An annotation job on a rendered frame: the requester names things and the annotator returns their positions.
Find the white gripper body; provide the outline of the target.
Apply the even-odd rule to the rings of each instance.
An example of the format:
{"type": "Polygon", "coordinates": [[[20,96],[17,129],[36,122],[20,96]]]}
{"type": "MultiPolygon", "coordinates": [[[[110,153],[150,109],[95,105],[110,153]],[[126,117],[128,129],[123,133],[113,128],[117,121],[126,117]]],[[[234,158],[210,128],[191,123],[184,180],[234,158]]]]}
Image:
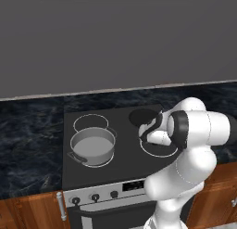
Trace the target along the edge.
{"type": "Polygon", "coordinates": [[[162,146],[169,146],[171,144],[168,133],[165,131],[153,131],[149,133],[147,135],[147,142],[162,146]]]}

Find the black frying pan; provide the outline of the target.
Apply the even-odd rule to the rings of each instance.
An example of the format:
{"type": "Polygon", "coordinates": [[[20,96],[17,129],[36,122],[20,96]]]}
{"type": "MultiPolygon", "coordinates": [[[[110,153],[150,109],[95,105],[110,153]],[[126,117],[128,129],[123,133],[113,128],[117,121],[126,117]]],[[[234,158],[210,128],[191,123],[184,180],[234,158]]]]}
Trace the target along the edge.
{"type": "Polygon", "coordinates": [[[160,124],[162,122],[162,115],[149,108],[138,108],[130,113],[129,120],[132,125],[139,128],[142,124],[150,124],[152,121],[160,124]]]}

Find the dark grey stove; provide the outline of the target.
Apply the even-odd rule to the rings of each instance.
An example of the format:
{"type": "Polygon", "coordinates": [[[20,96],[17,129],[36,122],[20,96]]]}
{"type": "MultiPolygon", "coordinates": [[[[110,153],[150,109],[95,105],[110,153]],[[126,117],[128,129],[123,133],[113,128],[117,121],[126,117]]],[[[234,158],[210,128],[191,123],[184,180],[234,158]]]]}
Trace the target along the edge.
{"type": "Polygon", "coordinates": [[[95,205],[93,211],[152,201],[143,189],[145,177],[168,166],[180,152],[175,146],[153,145],[139,139],[138,128],[129,120],[130,113],[138,108],[159,112],[162,106],[112,108],[64,115],[62,189],[67,210],[76,206],[72,203],[74,197],[81,200],[76,207],[88,210],[95,205]],[[117,133],[114,157],[102,167],[87,167],[70,154],[71,137],[90,127],[111,128],[117,133]],[[118,191],[117,198],[110,196],[112,191],[118,191]],[[97,202],[91,199],[92,194],[99,194],[97,202]]]}

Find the grey metal pot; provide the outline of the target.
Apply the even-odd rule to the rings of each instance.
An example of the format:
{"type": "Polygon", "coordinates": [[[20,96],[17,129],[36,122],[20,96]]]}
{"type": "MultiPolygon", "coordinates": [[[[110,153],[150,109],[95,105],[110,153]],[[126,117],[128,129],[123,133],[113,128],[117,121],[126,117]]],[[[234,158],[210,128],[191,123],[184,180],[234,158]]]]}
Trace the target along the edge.
{"type": "Polygon", "coordinates": [[[113,159],[116,139],[117,133],[111,128],[85,128],[71,137],[70,154],[87,167],[102,167],[113,159]]]}

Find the brown wooden cupboard door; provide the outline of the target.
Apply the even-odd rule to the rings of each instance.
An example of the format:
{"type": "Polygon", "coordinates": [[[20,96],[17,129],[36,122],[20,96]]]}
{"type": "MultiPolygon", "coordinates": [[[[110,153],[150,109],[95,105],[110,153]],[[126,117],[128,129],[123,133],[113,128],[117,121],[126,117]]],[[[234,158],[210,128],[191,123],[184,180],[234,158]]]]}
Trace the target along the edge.
{"type": "Polygon", "coordinates": [[[195,195],[186,225],[189,229],[206,229],[237,223],[237,162],[219,164],[206,179],[205,187],[195,195]]]}
{"type": "Polygon", "coordinates": [[[68,215],[61,219],[57,192],[0,200],[0,229],[70,229],[68,215]]]}

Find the black oven door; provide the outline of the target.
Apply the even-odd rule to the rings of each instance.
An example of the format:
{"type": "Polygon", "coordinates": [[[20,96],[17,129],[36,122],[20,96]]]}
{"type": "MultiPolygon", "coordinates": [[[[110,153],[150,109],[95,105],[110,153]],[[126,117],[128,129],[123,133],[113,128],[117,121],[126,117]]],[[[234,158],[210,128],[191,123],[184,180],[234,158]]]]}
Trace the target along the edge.
{"type": "Polygon", "coordinates": [[[104,213],[93,217],[79,214],[80,207],[68,208],[70,229],[143,229],[146,221],[155,211],[154,207],[144,207],[136,210],[124,210],[117,213],[104,213]]]}

